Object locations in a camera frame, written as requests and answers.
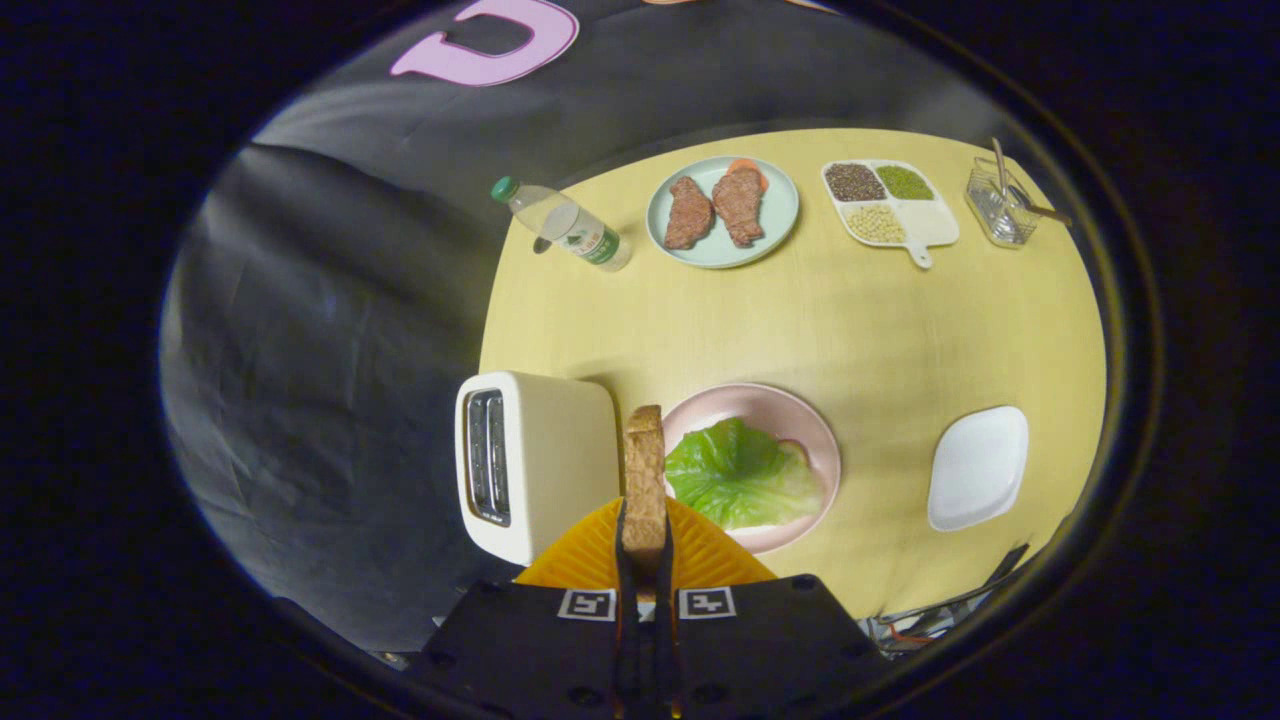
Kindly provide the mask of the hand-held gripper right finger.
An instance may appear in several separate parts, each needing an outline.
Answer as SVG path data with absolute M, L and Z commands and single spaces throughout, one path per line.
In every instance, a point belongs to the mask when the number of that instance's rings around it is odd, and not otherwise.
M 658 675 L 680 719 L 828 719 L 860 705 L 886 659 L 809 573 L 780 577 L 669 500 Z

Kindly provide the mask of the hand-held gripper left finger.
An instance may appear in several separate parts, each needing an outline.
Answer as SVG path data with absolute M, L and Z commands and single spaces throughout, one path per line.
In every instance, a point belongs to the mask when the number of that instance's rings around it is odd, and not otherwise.
M 623 500 L 589 514 L 530 582 L 477 582 L 420 656 L 420 679 L 467 719 L 620 719 L 644 692 Z

